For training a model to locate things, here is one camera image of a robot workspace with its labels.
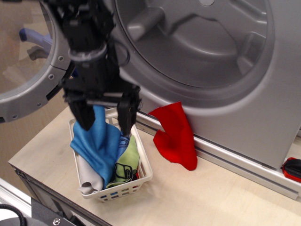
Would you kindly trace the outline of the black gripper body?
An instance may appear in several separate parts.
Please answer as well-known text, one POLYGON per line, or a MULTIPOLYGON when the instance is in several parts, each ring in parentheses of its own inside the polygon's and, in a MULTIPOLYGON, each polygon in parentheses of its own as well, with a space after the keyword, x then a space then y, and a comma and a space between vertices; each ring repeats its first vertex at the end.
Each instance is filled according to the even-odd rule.
POLYGON ((119 66, 110 58, 94 61, 72 61, 77 71, 72 79, 62 81, 65 100, 71 104, 83 101, 88 105, 117 107, 125 102, 140 108, 140 87, 119 75, 119 66))

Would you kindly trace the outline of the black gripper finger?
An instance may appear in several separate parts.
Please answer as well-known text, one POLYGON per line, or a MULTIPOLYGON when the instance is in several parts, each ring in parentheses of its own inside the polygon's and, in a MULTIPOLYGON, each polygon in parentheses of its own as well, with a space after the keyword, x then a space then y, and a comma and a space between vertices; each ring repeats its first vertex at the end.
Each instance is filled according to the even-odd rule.
POLYGON ((93 106, 88 105, 85 100, 80 100, 69 102, 69 107, 80 126, 86 131, 90 130, 95 122, 93 106))
POLYGON ((123 95, 118 103, 118 121, 124 136, 130 134, 132 126, 136 123, 138 110, 138 96, 136 94, 123 95))

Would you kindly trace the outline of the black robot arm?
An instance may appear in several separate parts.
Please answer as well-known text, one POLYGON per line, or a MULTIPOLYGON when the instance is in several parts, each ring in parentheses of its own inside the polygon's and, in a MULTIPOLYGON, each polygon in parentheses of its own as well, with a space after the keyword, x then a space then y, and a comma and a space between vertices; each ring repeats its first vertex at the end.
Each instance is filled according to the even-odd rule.
POLYGON ((69 46, 68 56, 78 71, 63 79, 64 98, 80 126, 95 121, 94 105, 114 106, 122 133, 130 134, 141 99, 140 88, 120 76, 121 63, 111 37, 113 14, 101 0, 47 0, 56 26, 69 46))

